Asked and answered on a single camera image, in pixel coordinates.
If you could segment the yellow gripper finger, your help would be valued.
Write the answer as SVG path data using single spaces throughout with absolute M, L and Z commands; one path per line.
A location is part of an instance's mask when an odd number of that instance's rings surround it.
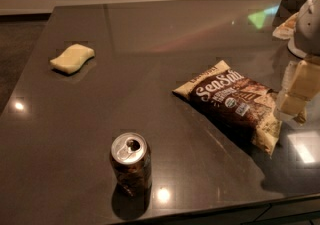
M 305 123 L 307 120 L 307 103 L 307 99 L 292 96 L 281 90 L 276 99 L 275 117 L 281 121 L 294 120 L 297 123 Z

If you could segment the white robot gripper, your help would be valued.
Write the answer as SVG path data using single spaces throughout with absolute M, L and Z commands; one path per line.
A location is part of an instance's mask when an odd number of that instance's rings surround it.
M 301 55 L 320 55 L 320 0 L 307 0 L 300 8 L 294 45 Z M 288 93 L 303 100 L 311 100 L 319 92 L 320 66 L 300 61 L 289 84 Z

